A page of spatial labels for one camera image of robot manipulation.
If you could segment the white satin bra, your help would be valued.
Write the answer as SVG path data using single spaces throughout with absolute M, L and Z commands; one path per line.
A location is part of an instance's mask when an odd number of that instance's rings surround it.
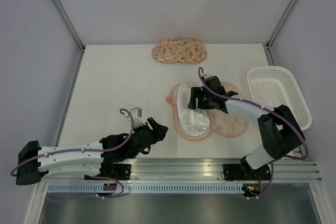
M 192 138 L 200 139 L 211 131 L 211 121 L 203 111 L 188 108 L 191 99 L 191 86 L 181 83 L 174 95 L 178 124 L 183 134 Z

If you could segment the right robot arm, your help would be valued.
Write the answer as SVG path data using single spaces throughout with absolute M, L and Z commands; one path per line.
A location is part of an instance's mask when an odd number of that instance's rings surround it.
M 236 91 L 226 91 L 217 76 L 200 79 L 203 85 L 191 88 L 189 109 L 219 110 L 253 122 L 259 128 L 262 144 L 240 159 L 239 172 L 243 178 L 254 178 L 260 168 L 288 157 L 300 145 L 307 147 L 305 136 L 286 105 L 263 107 Z

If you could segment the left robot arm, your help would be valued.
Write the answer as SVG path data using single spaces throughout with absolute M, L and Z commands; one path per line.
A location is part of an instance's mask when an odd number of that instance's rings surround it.
M 151 146 L 164 140 L 169 130 L 153 118 L 130 120 L 131 132 L 109 135 L 93 143 L 73 147 L 41 146 L 28 142 L 18 154 L 11 172 L 16 185 L 25 186 L 43 179 L 114 178 L 114 164 L 147 155 Z

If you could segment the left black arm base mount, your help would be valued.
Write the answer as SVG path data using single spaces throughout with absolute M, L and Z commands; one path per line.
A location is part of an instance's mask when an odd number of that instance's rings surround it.
M 129 180 L 131 175 L 130 164 L 102 164 L 97 175 L 85 175 L 84 180 L 98 180 L 93 177 L 113 178 L 115 180 Z

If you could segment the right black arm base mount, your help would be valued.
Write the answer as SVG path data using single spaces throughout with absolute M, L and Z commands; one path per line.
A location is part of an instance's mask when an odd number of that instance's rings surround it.
M 264 181 L 270 180 L 271 170 L 268 165 L 264 165 L 257 170 L 247 169 L 243 171 L 238 163 L 222 164 L 221 178 L 227 182 L 233 181 Z

